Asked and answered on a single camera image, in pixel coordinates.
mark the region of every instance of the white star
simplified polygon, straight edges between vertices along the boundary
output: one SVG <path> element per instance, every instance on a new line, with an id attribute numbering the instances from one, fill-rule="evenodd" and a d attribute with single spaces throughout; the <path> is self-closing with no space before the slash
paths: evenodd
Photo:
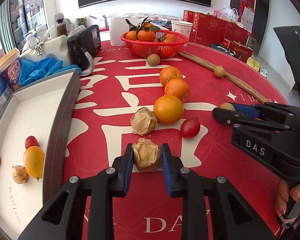
<path id="1" fill-rule="evenodd" d="M 236 96 L 234 94 L 232 94 L 230 91 L 229 91 L 229 94 L 227 95 L 227 97 L 230 97 L 233 101 L 235 101 L 235 99 L 236 99 Z"/>

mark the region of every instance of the human hand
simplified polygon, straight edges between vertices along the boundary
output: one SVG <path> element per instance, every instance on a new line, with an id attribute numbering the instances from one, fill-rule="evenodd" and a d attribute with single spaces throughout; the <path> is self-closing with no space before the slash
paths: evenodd
<path id="1" fill-rule="evenodd" d="M 297 203 L 300 203 L 300 184 L 290 190 L 288 184 L 284 180 L 280 179 L 279 189 L 274 204 L 278 217 L 280 217 L 281 214 L 284 215 L 287 211 L 289 196 L 291 196 Z"/>

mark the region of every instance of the cardboard tray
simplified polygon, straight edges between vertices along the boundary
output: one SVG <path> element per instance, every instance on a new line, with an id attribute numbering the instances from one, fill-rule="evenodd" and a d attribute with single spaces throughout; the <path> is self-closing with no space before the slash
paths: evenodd
<path id="1" fill-rule="evenodd" d="M 62 185 L 66 142 L 80 89 L 76 70 L 34 82 L 14 92 L 0 116 L 0 239 L 21 232 Z M 33 135 L 45 152 L 43 178 L 18 185 L 12 166 L 23 165 L 25 140 Z"/>

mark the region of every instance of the basket of oranges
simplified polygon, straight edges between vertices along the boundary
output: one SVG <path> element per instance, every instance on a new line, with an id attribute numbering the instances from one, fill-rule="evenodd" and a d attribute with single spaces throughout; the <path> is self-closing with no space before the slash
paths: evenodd
<path id="1" fill-rule="evenodd" d="M 189 39 L 181 33 L 161 30 L 150 22 L 143 20 L 135 26 L 126 19 L 129 31 L 121 35 L 121 40 L 127 44 L 128 49 L 135 55 L 147 58 L 157 54 L 161 59 L 177 55 Z"/>

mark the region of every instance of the red plastic basket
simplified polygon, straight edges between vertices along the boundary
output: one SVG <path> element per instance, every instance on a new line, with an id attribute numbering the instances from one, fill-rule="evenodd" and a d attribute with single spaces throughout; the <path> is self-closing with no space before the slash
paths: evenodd
<path id="1" fill-rule="evenodd" d="M 126 34 L 121 35 L 121 40 L 127 44 L 128 49 L 135 55 L 147 58 L 151 54 L 157 54 L 161 59 L 170 58 L 177 55 L 183 48 L 183 45 L 189 42 L 189 39 L 181 33 L 159 30 L 155 33 L 157 38 L 170 33 L 176 38 L 176 42 L 146 42 L 131 41 L 126 39 Z"/>

